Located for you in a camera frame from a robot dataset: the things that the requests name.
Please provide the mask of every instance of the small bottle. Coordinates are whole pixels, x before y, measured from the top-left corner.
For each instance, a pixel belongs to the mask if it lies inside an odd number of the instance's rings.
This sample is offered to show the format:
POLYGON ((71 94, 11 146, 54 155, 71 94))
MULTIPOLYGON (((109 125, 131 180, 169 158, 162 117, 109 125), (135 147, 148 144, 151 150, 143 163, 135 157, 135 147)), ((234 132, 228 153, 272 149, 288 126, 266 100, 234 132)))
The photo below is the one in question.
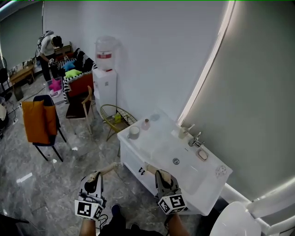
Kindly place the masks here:
POLYGON ((151 127, 150 123, 149 123, 149 120, 148 119, 145 119, 143 122, 142 122, 142 129, 143 130, 148 130, 149 127, 151 127))

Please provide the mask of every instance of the white cabinet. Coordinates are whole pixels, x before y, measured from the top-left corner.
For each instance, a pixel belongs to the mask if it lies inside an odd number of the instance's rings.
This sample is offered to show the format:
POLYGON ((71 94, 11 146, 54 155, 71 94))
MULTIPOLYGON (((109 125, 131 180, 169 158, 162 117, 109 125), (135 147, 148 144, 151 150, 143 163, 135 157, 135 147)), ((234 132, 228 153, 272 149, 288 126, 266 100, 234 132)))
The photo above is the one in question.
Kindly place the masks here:
POLYGON ((145 163, 121 142, 121 163, 155 196, 158 193, 155 175, 145 171, 145 163))

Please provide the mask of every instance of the green pillow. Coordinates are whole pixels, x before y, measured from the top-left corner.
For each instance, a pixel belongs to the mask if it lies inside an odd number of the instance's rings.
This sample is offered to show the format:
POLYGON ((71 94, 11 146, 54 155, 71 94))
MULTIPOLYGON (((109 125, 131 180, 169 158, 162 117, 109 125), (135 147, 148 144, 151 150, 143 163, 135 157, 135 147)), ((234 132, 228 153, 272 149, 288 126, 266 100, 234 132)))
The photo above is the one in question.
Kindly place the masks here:
POLYGON ((77 70, 73 69, 73 70, 67 71, 65 73, 65 78, 75 77, 75 76, 78 76, 80 74, 82 74, 81 71, 77 71, 77 70))

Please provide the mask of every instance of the black chair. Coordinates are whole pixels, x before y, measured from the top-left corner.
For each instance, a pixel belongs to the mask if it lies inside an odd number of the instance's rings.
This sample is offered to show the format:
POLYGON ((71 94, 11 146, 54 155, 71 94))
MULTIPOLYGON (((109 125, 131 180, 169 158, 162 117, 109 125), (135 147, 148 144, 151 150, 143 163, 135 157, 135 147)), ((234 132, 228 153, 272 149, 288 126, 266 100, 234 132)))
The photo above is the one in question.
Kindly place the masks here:
MULTIPOLYGON (((44 106, 54 106, 54 102, 52 101, 51 97, 49 95, 40 95, 40 96, 36 96, 34 97, 33 101, 43 101, 44 100, 44 106)), ((64 139, 64 141, 66 142, 65 137, 63 136, 62 132, 60 131, 60 123, 59 123, 59 117, 57 115, 57 113, 55 112, 56 115, 56 128, 59 131, 60 135, 62 136, 62 138, 64 139)), ((54 147, 55 144, 55 138, 56 135, 52 135, 49 136, 49 144, 43 144, 43 143, 37 143, 34 142, 33 145, 37 148, 37 150, 41 153, 41 155, 44 157, 44 159, 46 161, 48 161, 48 159, 44 156, 44 154, 41 152, 41 150, 38 148, 39 147, 52 147, 53 150, 55 151, 55 153, 57 154, 57 156, 59 157, 59 159, 63 162, 62 158, 60 157, 59 153, 57 152, 57 150, 54 147)))
POLYGON ((4 97, 5 98, 5 101, 8 101, 11 96, 12 96, 12 93, 7 93, 7 90, 4 89, 4 82, 6 82, 8 80, 8 75, 7 75, 7 69, 6 68, 2 68, 0 70, 0 83, 2 85, 2 89, 3 89, 3 92, 1 94, 1 97, 4 97))

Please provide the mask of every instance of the cup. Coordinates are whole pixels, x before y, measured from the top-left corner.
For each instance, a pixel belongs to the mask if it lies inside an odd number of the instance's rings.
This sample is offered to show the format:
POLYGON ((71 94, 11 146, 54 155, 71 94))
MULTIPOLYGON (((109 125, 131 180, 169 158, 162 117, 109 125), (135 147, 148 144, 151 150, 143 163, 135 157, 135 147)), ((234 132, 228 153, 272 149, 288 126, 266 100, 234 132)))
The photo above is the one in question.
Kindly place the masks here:
POLYGON ((138 137, 139 137, 139 128, 137 126, 131 126, 129 128, 128 138, 129 139, 138 139, 138 137))

